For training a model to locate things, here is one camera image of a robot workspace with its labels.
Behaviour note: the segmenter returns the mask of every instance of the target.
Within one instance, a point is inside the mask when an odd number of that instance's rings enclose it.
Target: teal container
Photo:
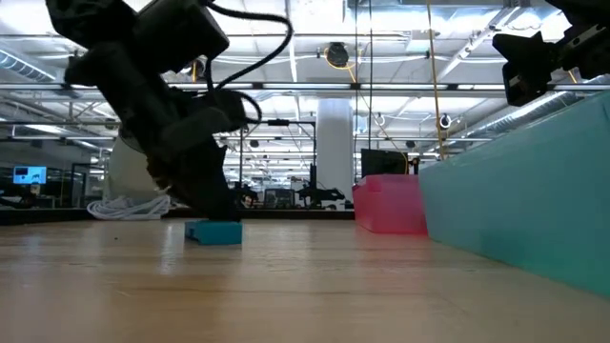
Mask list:
[[[208,220],[187,222],[184,235],[201,245],[241,244],[243,226],[234,222],[213,222]]]
[[[610,296],[610,93],[419,180],[433,239]]]

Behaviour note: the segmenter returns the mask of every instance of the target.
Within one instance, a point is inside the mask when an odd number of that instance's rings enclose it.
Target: pink bin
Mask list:
[[[354,206],[370,232],[428,234],[417,175],[369,175],[354,186]]]

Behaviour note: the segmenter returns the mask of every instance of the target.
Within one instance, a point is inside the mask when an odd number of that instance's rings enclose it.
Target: white column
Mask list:
[[[317,186],[337,188],[347,200],[354,201],[354,111],[350,99],[320,99],[315,122]]]

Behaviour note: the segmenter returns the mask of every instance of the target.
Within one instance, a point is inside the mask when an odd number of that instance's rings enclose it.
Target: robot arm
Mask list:
[[[55,29],[88,49],[66,69],[69,85],[96,86],[122,122],[122,132],[147,156],[148,172],[168,194],[212,220],[239,220],[222,170],[226,148],[213,134],[260,121],[248,95],[222,88],[264,65],[290,42],[291,23],[282,17],[226,10],[212,0],[154,0],[140,12],[122,0],[47,0]],[[214,86],[210,65],[229,40],[209,10],[233,17],[284,23],[282,45],[260,62]],[[207,57],[208,91],[171,89],[160,76]],[[243,101],[258,118],[246,116]]]
[[[583,78],[610,73],[610,2],[547,0],[563,10],[572,28],[556,44],[541,33],[531,38],[498,34],[494,47],[508,60],[502,72],[508,103],[523,106],[548,90],[551,73],[578,67]]]

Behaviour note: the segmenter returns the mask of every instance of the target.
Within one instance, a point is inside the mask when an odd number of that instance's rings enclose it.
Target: teal block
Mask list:
[[[185,224],[184,235],[201,245],[241,244],[243,226],[234,222],[196,221]]]
[[[610,296],[610,93],[422,170],[430,236]]]

